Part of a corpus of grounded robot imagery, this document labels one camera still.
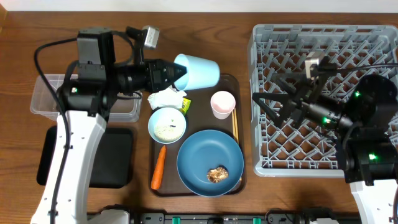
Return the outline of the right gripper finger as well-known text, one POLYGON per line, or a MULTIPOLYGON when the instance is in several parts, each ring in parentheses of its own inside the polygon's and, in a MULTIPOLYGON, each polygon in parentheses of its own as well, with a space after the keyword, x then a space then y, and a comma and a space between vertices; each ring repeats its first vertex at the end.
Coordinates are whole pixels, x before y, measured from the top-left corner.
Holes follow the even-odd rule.
POLYGON ((252 100, 265 112, 273 121, 275 127, 280 128, 282 123, 290 118, 291 115, 291 99, 288 94, 282 93, 253 93, 252 100), (265 100, 277 101, 283 107, 276 113, 273 109, 265 104, 265 100))
POLYGON ((284 92, 270 93, 270 100, 287 100, 295 97, 309 100, 311 95, 310 80, 303 73, 275 73, 271 80, 277 84, 284 92))

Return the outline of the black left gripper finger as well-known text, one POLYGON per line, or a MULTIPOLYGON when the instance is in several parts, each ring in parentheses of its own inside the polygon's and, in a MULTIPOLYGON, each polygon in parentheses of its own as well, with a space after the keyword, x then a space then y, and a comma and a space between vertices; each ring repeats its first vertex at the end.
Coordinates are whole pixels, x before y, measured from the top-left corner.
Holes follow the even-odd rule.
POLYGON ((177 75, 176 77, 167 77, 166 75, 160 75, 159 81, 157 82, 157 91, 165 90, 182 77, 183 75, 177 75))
POLYGON ((162 61, 162 72, 165 78, 180 78, 187 73, 187 68, 177 63, 162 61))

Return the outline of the white paper napkin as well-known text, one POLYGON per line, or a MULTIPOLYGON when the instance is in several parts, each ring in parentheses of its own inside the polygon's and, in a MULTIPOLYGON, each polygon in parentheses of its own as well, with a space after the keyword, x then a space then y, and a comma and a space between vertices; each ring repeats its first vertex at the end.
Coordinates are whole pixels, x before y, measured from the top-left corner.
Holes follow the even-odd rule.
POLYGON ((157 93, 152 93, 148 96, 148 102, 152 110, 156 108, 175 108, 181 109, 183 105, 183 98, 187 94, 184 91, 179 91, 174 88, 166 88, 157 93))

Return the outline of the light blue plastic cup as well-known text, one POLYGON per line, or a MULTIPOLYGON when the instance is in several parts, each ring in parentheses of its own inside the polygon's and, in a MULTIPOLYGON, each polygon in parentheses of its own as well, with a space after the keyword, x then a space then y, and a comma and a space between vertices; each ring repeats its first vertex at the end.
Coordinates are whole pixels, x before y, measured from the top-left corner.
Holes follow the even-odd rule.
POLYGON ((220 80, 220 68, 212 60, 179 54, 174 63, 187 69, 186 74, 174 82, 174 86, 179 91, 213 87, 220 80))

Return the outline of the pink plastic cup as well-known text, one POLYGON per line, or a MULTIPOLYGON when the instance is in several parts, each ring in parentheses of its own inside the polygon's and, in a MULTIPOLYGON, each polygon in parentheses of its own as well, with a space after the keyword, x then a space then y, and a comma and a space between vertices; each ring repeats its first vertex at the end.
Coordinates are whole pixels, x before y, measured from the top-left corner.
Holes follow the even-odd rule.
POLYGON ((213 115, 217 119, 226 119, 235 109, 235 97, 228 91, 217 91, 210 100, 213 115))

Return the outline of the orange carrot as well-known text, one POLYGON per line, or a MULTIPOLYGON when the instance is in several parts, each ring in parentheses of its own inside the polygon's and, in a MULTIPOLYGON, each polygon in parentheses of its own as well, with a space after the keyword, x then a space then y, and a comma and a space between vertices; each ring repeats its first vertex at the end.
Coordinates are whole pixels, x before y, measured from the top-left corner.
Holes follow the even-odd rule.
POLYGON ((152 175, 152 180, 150 183, 150 187, 152 190, 160 189, 163 174, 164 174, 166 153, 167 153, 167 147, 166 147, 166 145, 163 145, 160 149, 159 156, 157 158, 157 162, 155 165, 154 173, 152 175))

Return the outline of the green yellow foil wrapper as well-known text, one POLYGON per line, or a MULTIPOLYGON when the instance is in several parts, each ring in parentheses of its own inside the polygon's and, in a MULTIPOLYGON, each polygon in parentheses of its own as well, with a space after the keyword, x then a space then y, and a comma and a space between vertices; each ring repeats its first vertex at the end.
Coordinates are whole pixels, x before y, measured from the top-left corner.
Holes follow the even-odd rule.
POLYGON ((192 102, 191 100, 183 98, 182 107, 180 109, 183 115, 186 115, 187 111, 189 110, 191 102, 192 102))

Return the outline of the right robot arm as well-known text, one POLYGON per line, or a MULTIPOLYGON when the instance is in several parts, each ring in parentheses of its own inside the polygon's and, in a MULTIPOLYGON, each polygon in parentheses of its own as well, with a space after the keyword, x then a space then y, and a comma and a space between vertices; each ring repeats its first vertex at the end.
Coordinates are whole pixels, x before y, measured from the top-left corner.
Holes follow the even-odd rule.
POLYGON ((254 102, 276 126, 309 119, 336 134, 336 158, 351 187, 363 223, 397 223, 397 149, 386 135, 397 112, 397 87, 388 78, 366 75, 347 102, 321 90, 327 75, 303 78, 292 87, 279 75, 283 93, 253 93, 254 102))

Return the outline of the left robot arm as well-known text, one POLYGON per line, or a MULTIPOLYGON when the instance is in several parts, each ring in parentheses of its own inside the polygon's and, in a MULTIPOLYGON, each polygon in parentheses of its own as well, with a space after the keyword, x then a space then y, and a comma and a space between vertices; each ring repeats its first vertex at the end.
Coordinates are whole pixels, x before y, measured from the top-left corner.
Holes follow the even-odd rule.
POLYGON ((62 85, 50 90, 59 111, 57 137, 32 223, 131 223, 129 211, 118 205, 89 216, 88 190, 97 148, 119 94, 155 93, 187 72, 176 63, 144 58, 145 49, 156 47, 159 33, 153 26, 127 27, 120 33, 103 27, 79 31, 78 59, 68 66, 62 85), (123 62, 116 61, 116 35, 131 48, 123 62))

